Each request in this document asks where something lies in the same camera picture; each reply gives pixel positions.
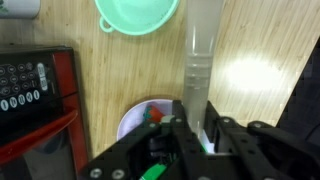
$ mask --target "red object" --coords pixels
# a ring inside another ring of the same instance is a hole
[[[151,120],[155,122],[161,122],[161,118],[164,116],[155,106],[148,106],[145,110],[145,120]]]
[[[5,164],[68,128],[75,173],[88,163],[80,101],[73,69],[72,51],[52,53],[64,115],[22,138],[0,148],[0,164]]]
[[[76,77],[72,70],[71,55],[68,52],[54,54],[56,65],[57,80],[60,87],[61,96],[77,92]],[[72,107],[80,112],[80,102],[78,96],[70,96],[63,100],[64,107]],[[68,126],[72,154],[75,163],[76,173],[88,163],[88,155],[85,144],[82,117],[79,114],[76,119]]]

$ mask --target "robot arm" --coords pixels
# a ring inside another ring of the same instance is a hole
[[[192,133],[180,101],[161,123],[143,122],[92,160],[81,172],[87,180],[140,179],[155,164],[157,179],[318,180],[320,148],[278,128],[254,121],[247,128],[220,117],[211,103],[205,132],[216,154],[207,154]]]

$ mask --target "white bowl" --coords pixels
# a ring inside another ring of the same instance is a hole
[[[143,121],[143,113],[147,106],[155,106],[164,115],[172,114],[172,100],[153,99],[144,101],[131,108],[122,118],[118,127],[117,140],[128,134]]]

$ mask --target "wood grain surface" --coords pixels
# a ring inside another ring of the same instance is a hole
[[[139,37],[102,32],[93,0],[41,3],[34,20],[0,20],[0,42],[75,49],[93,157],[115,142],[135,104],[181,99],[185,1],[163,27]],[[243,125],[275,125],[319,38],[319,22],[320,0],[225,0],[209,95],[219,113]]]

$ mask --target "mint green bowl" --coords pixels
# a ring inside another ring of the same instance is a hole
[[[101,14],[100,28],[127,35],[144,35],[167,22],[179,0],[95,0]]]

